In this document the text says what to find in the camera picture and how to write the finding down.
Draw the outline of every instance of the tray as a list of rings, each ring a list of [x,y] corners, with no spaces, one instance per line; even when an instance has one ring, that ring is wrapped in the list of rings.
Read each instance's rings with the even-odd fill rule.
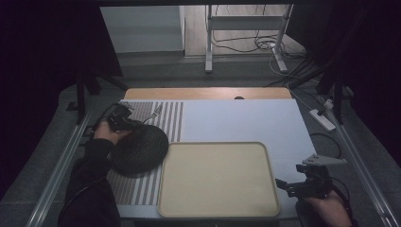
[[[275,188],[261,143],[171,143],[158,209],[167,218],[274,217]]]

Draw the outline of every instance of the tray rim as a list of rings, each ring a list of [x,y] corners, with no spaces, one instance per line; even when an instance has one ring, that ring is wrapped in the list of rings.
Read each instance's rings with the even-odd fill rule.
[[[244,141],[244,142],[171,142],[168,145],[168,151],[170,150],[171,146],[175,146],[175,145],[223,145],[223,144],[230,144],[230,145],[235,145],[235,144],[257,144],[259,146],[261,146],[263,148],[263,150],[265,151],[266,154],[266,159],[269,165],[269,169],[270,169],[270,178],[271,178],[271,184],[273,185],[273,194],[274,194],[274,200],[275,203],[277,204],[277,209],[276,212],[271,215],[271,216],[237,216],[237,215],[232,215],[232,216],[220,216],[220,215],[216,215],[216,216],[198,216],[198,215],[179,215],[179,216],[175,216],[175,215],[166,215],[163,213],[163,211],[160,208],[160,201],[161,201],[161,197],[162,197],[162,186],[163,186],[163,181],[164,181],[164,175],[165,175],[165,167],[166,167],[166,159],[163,161],[163,166],[162,166],[162,173],[161,173],[161,180],[160,180],[160,184],[159,184],[159,192],[158,192],[158,202],[157,202],[157,211],[159,212],[159,214],[164,217],[164,218],[273,218],[276,217],[280,211],[281,211],[281,204],[280,204],[280,200],[278,199],[278,194],[277,194],[277,185],[276,182],[274,180],[274,173],[273,173],[273,169],[271,167],[271,162],[270,162],[270,156],[269,156],[269,151],[267,149],[267,146],[265,146],[265,144],[263,144],[262,142],[259,141]]]

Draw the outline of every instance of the power strip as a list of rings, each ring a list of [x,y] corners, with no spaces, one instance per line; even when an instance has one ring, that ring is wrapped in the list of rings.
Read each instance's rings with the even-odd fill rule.
[[[325,116],[318,115],[318,110],[312,110],[309,114],[311,114],[327,131],[333,131],[336,128]]]

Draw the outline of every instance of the wooden table edge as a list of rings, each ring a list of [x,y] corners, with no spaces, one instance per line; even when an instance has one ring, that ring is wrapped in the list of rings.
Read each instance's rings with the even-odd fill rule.
[[[288,99],[287,88],[273,87],[201,87],[201,88],[130,88],[124,99]]]

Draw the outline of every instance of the dark round bowl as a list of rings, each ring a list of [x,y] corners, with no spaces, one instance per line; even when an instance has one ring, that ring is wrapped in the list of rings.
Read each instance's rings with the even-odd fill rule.
[[[141,125],[119,141],[112,151],[113,168],[123,176],[135,177],[159,166],[167,152],[165,132],[152,125]]]

